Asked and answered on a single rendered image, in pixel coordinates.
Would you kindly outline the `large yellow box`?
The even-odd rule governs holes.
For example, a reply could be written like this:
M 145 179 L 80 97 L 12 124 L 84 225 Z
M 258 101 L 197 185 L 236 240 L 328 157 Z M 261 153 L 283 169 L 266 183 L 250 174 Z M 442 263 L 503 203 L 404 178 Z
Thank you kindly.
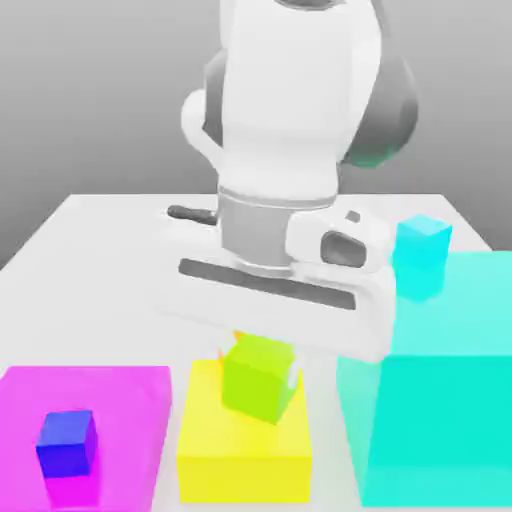
M 272 425 L 225 408 L 221 363 L 194 361 L 176 468 L 180 501 L 186 504 L 307 503 L 312 447 L 303 380 Z

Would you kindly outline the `small lime green cube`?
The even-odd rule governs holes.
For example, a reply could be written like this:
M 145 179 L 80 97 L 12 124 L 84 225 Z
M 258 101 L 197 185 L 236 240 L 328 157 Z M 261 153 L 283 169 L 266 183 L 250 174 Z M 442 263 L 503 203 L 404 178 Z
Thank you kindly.
M 294 347 L 235 333 L 237 343 L 222 360 L 222 403 L 228 409 L 276 425 L 297 390 L 287 387 Z

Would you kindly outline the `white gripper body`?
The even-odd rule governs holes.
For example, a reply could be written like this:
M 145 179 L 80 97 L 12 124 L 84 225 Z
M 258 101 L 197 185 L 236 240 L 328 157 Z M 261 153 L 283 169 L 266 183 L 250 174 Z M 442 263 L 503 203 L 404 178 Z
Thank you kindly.
M 390 352 L 395 276 L 389 265 L 299 265 L 290 279 L 263 278 L 173 258 L 156 268 L 153 299 L 166 314 L 376 363 Z

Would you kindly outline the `large magenta box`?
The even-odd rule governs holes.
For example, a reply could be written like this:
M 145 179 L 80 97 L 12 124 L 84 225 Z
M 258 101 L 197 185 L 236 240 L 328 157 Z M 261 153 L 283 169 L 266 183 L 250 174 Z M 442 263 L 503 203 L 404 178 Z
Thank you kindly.
M 150 512 L 172 402 L 170 370 L 9 368 L 0 378 L 0 512 Z M 89 475 L 46 479 L 36 442 L 49 412 L 91 410 Z

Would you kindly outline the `small blue cube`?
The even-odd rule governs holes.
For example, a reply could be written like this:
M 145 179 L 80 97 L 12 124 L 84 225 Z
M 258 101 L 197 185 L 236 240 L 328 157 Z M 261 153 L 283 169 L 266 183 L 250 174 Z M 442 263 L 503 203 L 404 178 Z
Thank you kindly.
M 49 479 L 89 475 L 97 442 L 91 410 L 49 412 L 36 442 L 43 476 Z

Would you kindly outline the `large turquoise box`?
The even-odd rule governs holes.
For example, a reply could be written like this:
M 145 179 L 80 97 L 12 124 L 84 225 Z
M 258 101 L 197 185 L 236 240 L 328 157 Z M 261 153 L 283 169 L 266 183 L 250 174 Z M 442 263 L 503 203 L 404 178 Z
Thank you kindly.
M 363 506 L 512 508 L 512 251 L 409 279 L 390 354 L 336 383 Z

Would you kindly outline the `small cyan cube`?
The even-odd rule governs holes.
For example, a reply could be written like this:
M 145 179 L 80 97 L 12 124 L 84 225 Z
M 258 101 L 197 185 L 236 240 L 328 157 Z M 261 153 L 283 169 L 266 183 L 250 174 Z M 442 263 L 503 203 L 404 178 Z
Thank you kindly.
M 392 266 L 397 295 L 424 301 L 443 286 L 452 225 L 418 214 L 397 224 Z

